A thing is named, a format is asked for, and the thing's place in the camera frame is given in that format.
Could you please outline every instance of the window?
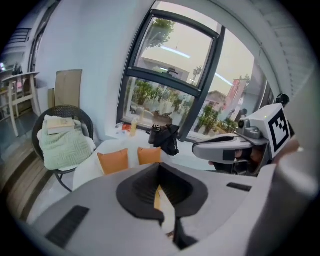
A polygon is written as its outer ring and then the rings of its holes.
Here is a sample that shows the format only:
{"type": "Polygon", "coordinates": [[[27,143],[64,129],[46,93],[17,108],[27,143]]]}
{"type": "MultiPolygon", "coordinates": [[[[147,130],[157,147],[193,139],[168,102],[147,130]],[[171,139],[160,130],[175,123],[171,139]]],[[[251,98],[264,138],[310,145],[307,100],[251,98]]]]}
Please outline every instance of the window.
{"type": "Polygon", "coordinates": [[[134,66],[198,86],[212,43],[212,38],[187,25],[153,18],[134,66]],[[184,35],[188,40],[181,40],[184,35]]]}
{"type": "Polygon", "coordinates": [[[145,129],[174,124],[180,126],[180,139],[186,138],[191,113],[201,108],[214,77],[222,41],[223,36],[193,19],[151,10],[129,53],[117,121],[137,118],[145,129]]]}
{"type": "Polygon", "coordinates": [[[126,87],[123,119],[138,118],[141,126],[173,124],[182,127],[194,97],[156,82],[130,77],[126,87]]]}
{"type": "Polygon", "coordinates": [[[240,118],[259,109],[266,84],[254,56],[226,30],[213,82],[188,138],[207,139],[235,131],[240,118]]]}
{"type": "Polygon", "coordinates": [[[129,53],[117,122],[174,124],[181,141],[233,132],[262,105],[267,80],[259,63],[215,20],[172,3],[155,6],[129,53]]]}

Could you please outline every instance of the black wicker chair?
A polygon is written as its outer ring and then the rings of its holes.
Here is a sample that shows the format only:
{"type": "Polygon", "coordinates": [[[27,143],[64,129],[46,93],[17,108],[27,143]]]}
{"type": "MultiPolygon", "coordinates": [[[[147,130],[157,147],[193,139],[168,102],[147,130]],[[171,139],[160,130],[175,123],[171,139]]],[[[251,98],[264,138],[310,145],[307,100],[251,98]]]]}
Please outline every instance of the black wicker chair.
{"type": "MultiPolygon", "coordinates": [[[[49,116],[57,116],[61,118],[77,118],[81,123],[85,123],[86,127],[88,128],[89,137],[91,139],[94,139],[94,125],[90,119],[90,117],[80,108],[71,106],[71,105],[60,105],[55,106],[53,108],[48,109],[45,111],[36,121],[33,130],[32,130],[32,145],[34,148],[35,153],[38,155],[38,157],[44,161],[44,154],[40,148],[39,140],[37,138],[38,132],[42,129],[43,122],[45,120],[45,115],[49,116]]],[[[68,188],[63,182],[62,178],[64,174],[72,173],[75,171],[75,169],[61,171],[61,170],[50,170],[54,173],[59,183],[68,191],[72,191],[70,188],[68,188]]]]}

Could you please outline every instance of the glass pane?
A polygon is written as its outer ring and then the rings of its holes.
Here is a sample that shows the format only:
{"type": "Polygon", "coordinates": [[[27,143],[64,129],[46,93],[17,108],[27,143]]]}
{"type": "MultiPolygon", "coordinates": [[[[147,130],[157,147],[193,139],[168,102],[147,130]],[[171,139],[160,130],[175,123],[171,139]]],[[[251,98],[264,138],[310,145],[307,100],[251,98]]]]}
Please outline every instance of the glass pane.
{"type": "Polygon", "coordinates": [[[192,19],[196,22],[199,22],[206,27],[212,29],[213,31],[219,31],[218,27],[219,24],[214,19],[187,7],[184,7],[182,5],[178,5],[171,2],[162,2],[162,1],[156,1],[153,5],[152,9],[156,10],[162,10],[170,13],[175,13],[178,15],[185,16],[189,19],[192,19]]]}
{"type": "Polygon", "coordinates": [[[194,97],[184,92],[135,77],[130,77],[125,93],[123,120],[151,127],[173,124],[182,127],[194,97]]]}
{"type": "Polygon", "coordinates": [[[254,56],[226,30],[216,74],[188,138],[202,140],[235,131],[239,119],[259,107],[266,83],[254,56]]]}
{"type": "Polygon", "coordinates": [[[212,41],[210,37],[186,25],[153,18],[134,65],[197,86],[212,41]]]}

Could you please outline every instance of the black rubber pad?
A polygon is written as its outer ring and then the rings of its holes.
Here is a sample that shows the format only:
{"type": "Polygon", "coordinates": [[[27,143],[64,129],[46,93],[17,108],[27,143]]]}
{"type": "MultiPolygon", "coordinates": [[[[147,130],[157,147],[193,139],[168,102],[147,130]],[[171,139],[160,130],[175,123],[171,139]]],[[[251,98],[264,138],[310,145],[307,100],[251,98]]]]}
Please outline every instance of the black rubber pad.
{"type": "Polygon", "coordinates": [[[233,188],[233,189],[236,189],[236,190],[242,190],[242,191],[246,191],[246,192],[249,192],[251,190],[251,188],[252,188],[252,186],[233,183],[233,182],[230,182],[226,186],[229,187],[229,188],[233,188]]]}
{"type": "Polygon", "coordinates": [[[79,205],[73,207],[45,237],[64,249],[88,211],[89,208],[79,205]]]}

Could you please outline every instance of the book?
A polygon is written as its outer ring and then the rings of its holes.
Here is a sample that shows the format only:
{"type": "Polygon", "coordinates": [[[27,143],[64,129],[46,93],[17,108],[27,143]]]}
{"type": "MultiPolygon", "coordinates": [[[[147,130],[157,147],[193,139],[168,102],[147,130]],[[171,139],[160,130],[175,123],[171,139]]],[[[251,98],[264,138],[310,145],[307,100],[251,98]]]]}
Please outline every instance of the book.
{"type": "Polygon", "coordinates": [[[55,118],[46,121],[48,135],[66,133],[75,129],[72,118],[55,118]]]}

